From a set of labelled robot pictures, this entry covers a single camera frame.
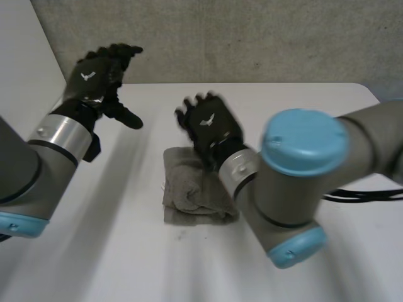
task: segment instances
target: light blue cap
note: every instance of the light blue cap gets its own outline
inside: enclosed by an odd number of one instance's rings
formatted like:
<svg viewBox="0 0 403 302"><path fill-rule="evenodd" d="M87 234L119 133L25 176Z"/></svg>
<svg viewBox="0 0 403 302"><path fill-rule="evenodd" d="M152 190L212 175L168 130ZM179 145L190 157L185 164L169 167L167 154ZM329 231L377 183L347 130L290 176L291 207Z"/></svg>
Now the light blue cap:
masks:
<svg viewBox="0 0 403 302"><path fill-rule="evenodd" d="M337 168L348 154L343 124L316 110L285 110L269 120L261 155L274 170L295 177L314 177Z"/></svg>
<svg viewBox="0 0 403 302"><path fill-rule="evenodd" d="M326 234L318 226L277 245L267 256L279 269L286 269L314 255L326 242Z"/></svg>
<svg viewBox="0 0 403 302"><path fill-rule="evenodd" d="M35 238L42 234L48 220L0 212L0 233L5 235Z"/></svg>

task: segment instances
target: white table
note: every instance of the white table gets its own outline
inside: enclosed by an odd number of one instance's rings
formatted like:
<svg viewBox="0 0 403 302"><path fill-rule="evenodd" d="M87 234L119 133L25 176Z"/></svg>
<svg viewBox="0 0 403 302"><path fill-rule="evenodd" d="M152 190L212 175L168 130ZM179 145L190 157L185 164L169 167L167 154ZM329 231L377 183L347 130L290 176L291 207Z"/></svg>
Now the white table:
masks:
<svg viewBox="0 0 403 302"><path fill-rule="evenodd" d="M253 147L280 110L337 116L377 103L357 84L124 85L121 100L145 127L98 122L102 153L80 165L44 234L1 244L0 261L8 262L2 274L9 275L0 284L1 301L403 301L403 203L323 202L317 219L328 247L284 271L266 258L244 221L163 223L162 152L190 145L173 111L184 96L210 89L228 100ZM395 187L381 176L350 186Z"/></svg>

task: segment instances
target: robotic hand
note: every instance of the robotic hand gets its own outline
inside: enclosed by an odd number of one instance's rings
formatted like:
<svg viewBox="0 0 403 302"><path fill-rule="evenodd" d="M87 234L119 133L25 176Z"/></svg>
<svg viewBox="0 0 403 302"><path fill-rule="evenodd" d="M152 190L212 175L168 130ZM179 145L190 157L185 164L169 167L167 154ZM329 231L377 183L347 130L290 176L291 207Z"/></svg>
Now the robotic hand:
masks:
<svg viewBox="0 0 403 302"><path fill-rule="evenodd" d="M247 148L241 127L219 96L198 94L194 106L188 98L183 103L186 112L175 111L178 123L188 132L206 169L218 171L230 154Z"/></svg>
<svg viewBox="0 0 403 302"><path fill-rule="evenodd" d="M139 129L142 120L119 102L117 90L130 60L143 50L125 44L101 47L78 61L62 104L35 129L28 143L0 118L0 241L37 237L49 223L81 160L100 152L94 133L106 115Z"/></svg>
<svg viewBox="0 0 403 302"><path fill-rule="evenodd" d="M278 268L304 261L326 243L314 220L321 199L393 201L403 193L335 191L372 173L403 184L403 101L338 118L306 109L279 112L267 123L257 154L244 146L240 126L219 97L196 100L193 106L185 99L186 113L176 110L178 123Z"/></svg>
<svg viewBox="0 0 403 302"><path fill-rule="evenodd" d="M130 59L141 53L143 48L126 44L112 44L89 52L77 62L67 81L63 102L71 106L76 101L94 109L98 118L106 115L129 128L139 129L142 120L119 103L117 90L122 86L123 73Z"/></svg>

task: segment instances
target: metal band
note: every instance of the metal band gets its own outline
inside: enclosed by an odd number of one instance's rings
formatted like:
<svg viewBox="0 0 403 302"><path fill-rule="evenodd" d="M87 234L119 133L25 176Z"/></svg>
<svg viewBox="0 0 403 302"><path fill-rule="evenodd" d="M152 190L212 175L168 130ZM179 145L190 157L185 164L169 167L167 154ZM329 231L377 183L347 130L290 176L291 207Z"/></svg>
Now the metal band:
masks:
<svg viewBox="0 0 403 302"><path fill-rule="evenodd" d="M252 179L251 175L258 171L258 155L251 149L244 149L232 154L222 164L219 178L232 198L238 192L238 186L245 179Z"/></svg>
<svg viewBox="0 0 403 302"><path fill-rule="evenodd" d="M92 136L79 122L62 115L46 116L29 141L43 141L66 150L79 162L91 144Z"/></svg>

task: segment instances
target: white logo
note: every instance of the white logo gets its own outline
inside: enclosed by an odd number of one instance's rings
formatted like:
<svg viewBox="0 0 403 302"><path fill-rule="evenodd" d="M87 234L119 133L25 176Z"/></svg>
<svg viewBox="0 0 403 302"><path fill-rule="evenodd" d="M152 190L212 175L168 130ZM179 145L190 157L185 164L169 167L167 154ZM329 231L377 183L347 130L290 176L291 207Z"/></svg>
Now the white logo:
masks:
<svg viewBox="0 0 403 302"><path fill-rule="evenodd" d="M95 76L95 72L92 71L92 73L90 73L89 75L85 75L85 74L81 74L82 78L84 79L84 81L88 81L88 79L92 78L93 76Z"/></svg>
<svg viewBox="0 0 403 302"><path fill-rule="evenodd" d="M213 123L213 119L214 119L214 113L211 115L208 121L201 121L200 126L211 126L211 124Z"/></svg>

